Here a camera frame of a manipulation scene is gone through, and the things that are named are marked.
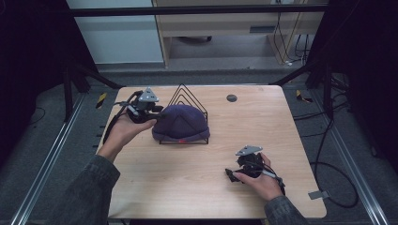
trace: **sleeve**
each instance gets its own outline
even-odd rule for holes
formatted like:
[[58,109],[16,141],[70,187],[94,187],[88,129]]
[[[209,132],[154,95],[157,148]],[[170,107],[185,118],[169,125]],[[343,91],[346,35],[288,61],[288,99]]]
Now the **sleeve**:
[[264,207],[269,224],[308,224],[305,217],[286,196],[271,200]]
[[47,224],[106,224],[119,176],[108,159],[93,156],[61,196]]

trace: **metal bar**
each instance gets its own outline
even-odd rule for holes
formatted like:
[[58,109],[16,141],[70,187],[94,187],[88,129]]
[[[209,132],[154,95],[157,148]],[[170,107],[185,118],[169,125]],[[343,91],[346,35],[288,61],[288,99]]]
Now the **metal bar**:
[[264,12],[319,12],[326,11],[328,4],[289,5],[242,5],[197,7],[120,7],[120,8],[73,8],[49,11],[55,15],[72,17],[145,16],[177,14],[264,13]]
[[[322,111],[323,107],[321,104],[321,97],[318,93],[313,90],[310,90],[311,94],[314,97],[314,102],[316,102],[318,108]],[[329,121],[326,115],[324,115],[324,119],[326,123]],[[374,224],[377,225],[387,225],[389,224],[386,216],[384,215],[383,209],[380,207],[374,193],[366,182],[360,168],[358,167],[355,160],[351,157],[351,154],[348,151],[347,146],[344,143],[342,136],[337,127],[333,126],[330,130],[332,138],[336,144],[337,152],[342,159],[342,162],[347,169],[349,176],[353,179],[354,185],[357,187],[358,194],[360,195],[360,199]]]
[[61,127],[61,130],[56,137],[54,144],[41,165],[40,171],[35,178],[32,186],[29,188],[25,198],[23,199],[23,203],[19,207],[18,211],[15,213],[14,217],[11,220],[12,225],[24,225],[28,220],[30,213],[32,212],[33,207],[35,206],[36,201],[38,200],[38,196],[46,184],[47,178],[50,175],[50,172],[53,169],[53,166],[58,158],[59,153],[64,146],[65,140],[67,139],[69,132],[76,120],[77,115],[82,107],[82,103],[84,100],[85,94],[79,94],[76,99],[76,103],[74,105],[74,111],[71,115],[70,119],[67,122],[64,122],[64,125]]

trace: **floor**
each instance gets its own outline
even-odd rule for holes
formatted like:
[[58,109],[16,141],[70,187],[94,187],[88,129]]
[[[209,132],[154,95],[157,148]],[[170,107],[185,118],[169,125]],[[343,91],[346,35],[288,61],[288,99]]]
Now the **floor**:
[[[295,49],[290,52],[293,57]],[[270,50],[265,36],[213,37],[210,42],[202,39],[175,38],[171,50],[170,65],[166,68],[135,69],[131,71],[102,71],[102,75],[116,83],[125,85],[178,85],[185,84],[267,84],[275,82],[301,66],[301,59],[292,66],[279,65]],[[344,75],[335,74],[344,80]],[[322,87],[307,90],[303,84],[306,74],[297,77],[284,87],[286,100],[296,119],[298,133],[309,161],[314,161],[322,142],[322,134],[328,126],[324,114],[303,119],[311,113],[322,112]],[[42,93],[37,99],[37,111],[32,115],[32,124],[26,129],[14,150],[9,164],[0,173],[0,224],[9,224],[23,200],[32,200],[30,208],[24,209],[26,220],[42,222],[51,212],[56,198],[66,188],[88,159],[95,154],[112,102],[117,90],[88,79],[91,90],[88,94],[74,91],[75,102],[81,101],[74,124],[67,133],[65,142],[55,155],[57,160],[50,165],[47,181],[37,185],[36,195],[27,195],[35,177],[40,172],[46,157],[64,126],[63,86]],[[305,98],[297,98],[297,91]],[[106,92],[107,98],[100,109],[96,109],[99,96]],[[348,205],[355,201],[355,189],[342,173],[328,166],[318,166],[318,181],[331,196],[325,199],[328,209],[326,217],[309,219],[311,224],[398,224],[398,180],[396,173],[384,158],[373,157],[369,142],[363,135],[349,102],[340,90],[333,90],[335,109],[334,124],[327,133],[322,146],[320,161],[332,164],[343,174],[349,174],[357,185],[359,202],[344,208],[336,203]],[[346,159],[344,150],[352,160]],[[358,169],[359,174],[351,172]],[[381,212],[380,217],[370,217],[370,208]],[[119,220],[110,220],[121,224]]]

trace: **wooden table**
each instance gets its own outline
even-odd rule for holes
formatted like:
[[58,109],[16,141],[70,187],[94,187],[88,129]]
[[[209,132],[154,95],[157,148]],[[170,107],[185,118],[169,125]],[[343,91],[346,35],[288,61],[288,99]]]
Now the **wooden table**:
[[[151,87],[167,106],[177,86]],[[326,215],[280,86],[188,86],[208,112],[209,144],[159,144],[151,130],[135,137],[118,155],[110,218],[265,218],[264,201],[224,169],[237,170],[235,152],[262,146],[286,184],[286,196],[307,218]],[[120,89],[116,101],[145,87]],[[226,97],[237,96],[236,102]],[[119,111],[114,106],[110,119]]]

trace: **human hand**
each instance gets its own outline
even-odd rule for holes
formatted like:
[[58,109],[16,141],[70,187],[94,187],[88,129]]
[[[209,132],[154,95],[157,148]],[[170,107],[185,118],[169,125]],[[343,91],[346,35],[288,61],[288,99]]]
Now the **human hand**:
[[[263,153],[260,154],[264,164],[270,167],[271,161]],[[283,195],[278,185],[278,181],[270,176],[261,173],[257,178],[252,178],[241,172],[233,172],[233,175],[241,182],[252,187],[255,192],[257,192],[257,194],[267,202]]]
[[148,120],[143,124],[134,124],[125,113],[120,115],[114,127],[111,129],[108,139],[98,151],[97,155],[114,162],[123,146],[128,144],[137,134],[152,128],[155,124],[156,119]]

